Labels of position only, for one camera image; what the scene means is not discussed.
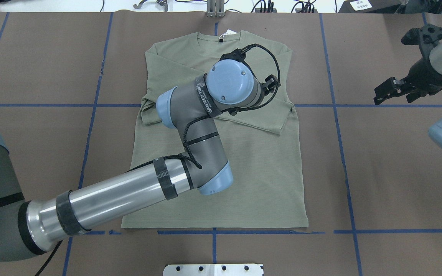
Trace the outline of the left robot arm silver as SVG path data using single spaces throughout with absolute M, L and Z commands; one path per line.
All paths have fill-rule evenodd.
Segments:
M 180 153 L 130 164 L 108 179 L 47 200 L 26 199 L 0 133 L 0 262 L 53 254 L 66 238 L 191 190 L 208 196 L 226 190 L 234 176 L 216 119 L 266 107 L 280 85 L 279 61 L 265 46 L 225 53 L 208 72 L 155 101 L 160 124 L 180 140 Z

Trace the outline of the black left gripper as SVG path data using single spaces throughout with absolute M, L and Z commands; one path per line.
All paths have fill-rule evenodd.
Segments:
M 280 65 L 263 45 L 247 45 L 219 58 L 219 108 L 235 116 L 264 108 L 280 88 Z

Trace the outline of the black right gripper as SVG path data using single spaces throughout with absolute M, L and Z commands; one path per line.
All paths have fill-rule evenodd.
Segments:
M 417 45 L 422 58 L 410 68 L 403 79 L 390 77 L 374 89 L 374 104 L 393 97 L 405 95 L 408 103 L 427 96 L 435 95 L 442 90 L 442 74 L 430 62 L 430 54 L 442 42 L 442 28 L 425 24 L 421 28 L 412 28 L 401 38 L 403 45 Z

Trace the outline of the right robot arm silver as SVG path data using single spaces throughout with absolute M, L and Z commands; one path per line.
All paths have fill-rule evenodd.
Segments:
M 442 91 L 442 28 L 425 24 L 410 29 L 402 38 L 404 45 L 416 45 L 421 59 L 413 64 L 403 79 L 390 77 L 375 89 L 374 104 L 405 96 L 408 103 Z M 428 136 L 442 149 L 442 118 L 428 129 Z

